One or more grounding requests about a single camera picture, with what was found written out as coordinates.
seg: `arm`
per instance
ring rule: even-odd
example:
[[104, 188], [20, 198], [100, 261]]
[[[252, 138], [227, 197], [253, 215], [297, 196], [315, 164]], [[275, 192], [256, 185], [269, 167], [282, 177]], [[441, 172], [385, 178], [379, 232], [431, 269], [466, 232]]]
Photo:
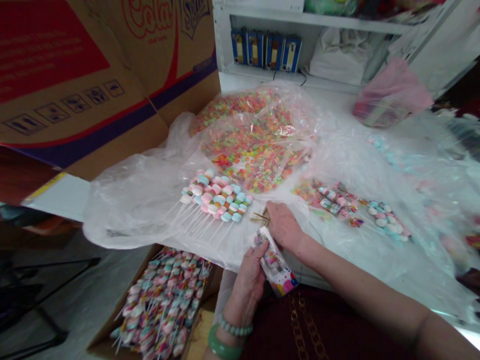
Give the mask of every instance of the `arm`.
[[284, 204], [267, 203], [270, 232], [322, 276], [352, 308], [419, 359], [478, 359], [480, 353], [441, 317], [336, 255], [303, 233]]
[[[235, 327], [245, 328], [252, 324], [255, 310], [264, 293], [265, 273], [260, 266], [260, 259], [269, 248], [268, 241], [264, 241], [255, 250], [252, 248], [244, 255], [240, 271], [233, 285], [231, 296], [223, 309], [223, 318]], [[228, 347], [243, 347], [246, 338], [233, 336], [221, 326], [216, 329], [216, 338]], [[203, 354], [203, 360], [220, 359], [213, 353], [210, 346]]]

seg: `white table surface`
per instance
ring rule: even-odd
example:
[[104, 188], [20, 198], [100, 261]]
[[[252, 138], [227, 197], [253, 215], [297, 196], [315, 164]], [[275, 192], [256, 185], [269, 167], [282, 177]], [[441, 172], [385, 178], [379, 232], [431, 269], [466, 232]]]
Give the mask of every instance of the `white table surface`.
[[[261, 83], [260, 80], [253, 77], [225, 73], [219, 73], [219, 75], [222, 92], [254, 88]], [[352, 109], [356, 100], [355, 95], [318, 88], [309, 88], [308, 86], [304, 86], [304, 89], [315, 101], [318, 101], [319, 105], [325, 104], [327, 108], [334, 113], [339, 128], [350, 129], [358, 127], [364, 129], [363, 125], [361, 125], [352, 115]], [[401, 126], [396, 126], [394, 130], [396, 132], [405, 133], [405, 129]], [[469, 175], [480, 184], [479, 164], [477, 162], [472, 162], [468, 165], [471, 165], [471, 169], [468, 171]], [[89, 188], [90, 183], [88, 181], [67, 174], [47, 191], [31, 201], [25, 202], [24, 206], [83, 222], [83, 211], [87, 202]], [[300, 279], [302, 279], [302, 283], [320, 288], [329, 287], [328, 284], [326, 284], [316, 273], [304, 266], [300, 267], [300, 274], [298, 275], [300, 276]], [[480, 349], [480, 326], [460, 326], [450, 317], [443, 317], [472, 344]]]
[[[254, 88], [261, 83], [260, 80], [253, 77], [225, 74], [222, 72], [220, 72], [219, 75], [222, 92]], [[351, 115], [351, 109], [353, 108], [356, 98], [354, 95], [308, 87], [305, 87], [305, 90], [314, 99], [324, 99], [324, 101], [328, 102], [329, 106], [339, 115], [339, 119], [343, 119], [346, 122], [351, 120], [352, 123], [358, 124]], [[88, 181], [67, 174], [47, 191], [30, 201], [24, 201], [22, 205], [83, 222], [83, 212], [87, 203], [89, 188], [90, 183]]]

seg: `box of candy skewers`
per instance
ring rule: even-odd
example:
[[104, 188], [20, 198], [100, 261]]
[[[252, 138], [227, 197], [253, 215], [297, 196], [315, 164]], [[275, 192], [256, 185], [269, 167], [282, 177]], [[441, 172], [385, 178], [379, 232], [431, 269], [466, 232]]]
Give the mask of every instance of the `box of candy skewers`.
[[87, 351], [102, 359], [183, 359], [200, 306], [222, 269], [186, 251], [154, 245]]

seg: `green bracelet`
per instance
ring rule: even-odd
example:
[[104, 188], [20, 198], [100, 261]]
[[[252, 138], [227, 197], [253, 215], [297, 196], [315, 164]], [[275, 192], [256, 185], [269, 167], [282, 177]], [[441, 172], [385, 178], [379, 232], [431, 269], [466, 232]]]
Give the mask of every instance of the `green bracelet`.
[[218, 324], [215, 324], [210, 329], [210, 333], [208, 334], [208, 345], [210, 346], [211, 351], [217, 355], [220, 359], [223, 360], [237, 360], [240, 358], [242, 354], [243, 347], [231, 347], [227, 346], [222, 343], [215, 335], [217, 328], [219, 327]]
[[220, 326], [224, 329], [227, 333], [230, 333], [233, 336], [244, 337], [250, 335], [254, 331], [254, 326], [246, 326], [246, 327], [236, 327], [232, 324], [228, 323], [224, 319], [224, 314], [220, 314]]

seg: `black stand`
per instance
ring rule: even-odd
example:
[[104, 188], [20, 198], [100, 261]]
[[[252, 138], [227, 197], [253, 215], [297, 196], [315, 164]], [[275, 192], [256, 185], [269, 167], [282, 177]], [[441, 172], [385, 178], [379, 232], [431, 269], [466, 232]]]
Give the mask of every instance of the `black stand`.
[[28, 279], [32, 278], [35, 276], [38, 272], [38, 269], [41, 268], [50, 268], [50, 267], [56, 267], [56, 266], [61, 266], [61, 265], [71, 265], [71, 264], [79, 264], [79, 263], [85, 263], [85, 268], [77, 272], [75, 275], [70, 277], [68, 280], [66, 280], [64, 283], [62, 283], [60, 286], [49, 292], [47, 295], [42, 297], [39, 300], [36, 300], [35, 298], [30, 300], [30, 306], [26, 308], [24, 311], [21, 313], [17, 314], [16, 317], [20, 319], [23, 315], [26, 313], [30, 312], [31, 310], [35, 310], [37, 314], [46, 322], [46, 324], [50, 327], [50, 329], [54, 332], [55, 336], [53, 339], [39, 343], [37, 345], [33, 345], [30, 347], [26, 347], [24, 349], [14, 351], [11, 353], [8, 353], [6, 355], [0, 355], [0, 360], [4, 359], [11, 359], [11, 360], [21, 360], [21, 359], [26, 359], [34, 354], [41, 353], [42, 351], [56, 347], [60, 344], [62, 344], [68, 337], [69, 333], [68, 331], [62, 330], [56, 323], [55, 321], [50, 317], [50, 315], [47, 314], [47, 312], [40, 307], [40, 304], [43, 303], [46, 299], [51, 297], [53, 294], [58, 292], [60, 289], [62, 289], [64, 286], [66, 286], [68, 283], [72, 282], [74, 279], [78, 278], [81, 274], [83, 274], [85, 271], [87, 271], [89, 268], [96, 266], [100, 262], [99, 257], [87, 259], [87, 260], [77, 260], [77, 261], [67, 261], [67, 262], [54, 262], [54, 263], [49, 263], [49, 264], [42, 264], [42, 265], [33, 265], [33, 266], [20, 266], [20, 267], [13, 267], [13, 264], [10, 260], [6, 261], [1, 261], [0, 262], [0, 278], [5, 277], [7, 281], [9, 282], [9, 287], [21, 287], [24, 284], [22, 284], [23, 279]]

